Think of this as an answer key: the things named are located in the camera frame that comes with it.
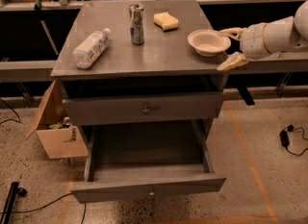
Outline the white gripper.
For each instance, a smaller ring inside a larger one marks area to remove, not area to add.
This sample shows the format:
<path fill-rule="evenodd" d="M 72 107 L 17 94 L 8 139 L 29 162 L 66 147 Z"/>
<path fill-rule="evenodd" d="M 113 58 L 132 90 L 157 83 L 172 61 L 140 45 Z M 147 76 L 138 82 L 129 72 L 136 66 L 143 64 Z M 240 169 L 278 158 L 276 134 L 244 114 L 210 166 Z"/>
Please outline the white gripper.
<path fill-rule="evenodd" d="M 244 53 L 235 52 L 218 67 L 218 71 L 227 71 L 245 65 L 251 59 L 262 59 L 268 55 L 264 44 L 263 31 L 265 23 L 251 25 L 247 28 L 233 27 L 220 30 L 226 36 L 240 42 L 240 49 Z"/>

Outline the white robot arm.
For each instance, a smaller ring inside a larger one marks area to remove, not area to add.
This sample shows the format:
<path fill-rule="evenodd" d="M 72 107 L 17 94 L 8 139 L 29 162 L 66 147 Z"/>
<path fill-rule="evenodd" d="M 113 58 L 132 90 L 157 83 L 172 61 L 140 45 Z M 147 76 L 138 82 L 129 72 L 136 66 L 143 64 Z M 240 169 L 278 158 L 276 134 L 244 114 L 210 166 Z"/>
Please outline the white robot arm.
<path fill-rule="evenodd" d="M 251 60 L 280 54 L 299 52 L 308 47 L 308 1 L 294 15 L 248 27 L 233 27 L 220 32 L 240 43 L 241 52 L 231 54 L 217 70 L 227 71 L 242 66 Z"/>

